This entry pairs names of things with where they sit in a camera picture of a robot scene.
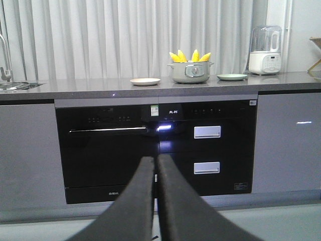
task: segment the white appliance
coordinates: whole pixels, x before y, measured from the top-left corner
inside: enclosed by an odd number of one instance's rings
[[[282,66],[281,27],[259,26],[253,29],[249,71],[254,74],[276,74]]]

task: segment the pot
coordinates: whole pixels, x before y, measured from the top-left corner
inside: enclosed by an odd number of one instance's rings
[[[176,63],[173,62],[168,64],[172,71],[173,81],[177,83],[201,83],[205,82],[210,78],[210,66],[213,62],[184,62]]]

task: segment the cabinet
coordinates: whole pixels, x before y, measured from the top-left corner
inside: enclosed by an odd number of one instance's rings
[[[0,211],[66,203],[54,104],[0,106]]]
[[[259,95],[253,193],[320,189],[321,93]]]

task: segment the white plate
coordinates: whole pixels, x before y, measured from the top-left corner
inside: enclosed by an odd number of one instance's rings
[[[246,74],[219,74],[217,77],[221,80],[243,80],[247,77]]]
[[[139,78],[139,79],[131,79],[130,82],[133,85],[155,85],[160,82],[160,79],[155,78]]]

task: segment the corn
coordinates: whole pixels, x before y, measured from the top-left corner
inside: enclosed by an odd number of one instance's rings
[[[200,54],[196,49],[196,50],[194,50],[194,53],[192,55],[192,62],[198,62],[199,59],[200,59]]]
[[[181,62],[187,62],[185,54],[181,50],[178,50],[178,56],[181,59]]]
[[[173,54],[172,52],[170,52],[170,56],[174,62],[182,62],[181,58],[176,54]]]
[[[210,57],[211,57],[211,53],[207,53],[207,54],[203,55],[202,58],[199,59],[199,62],[209,61]]]

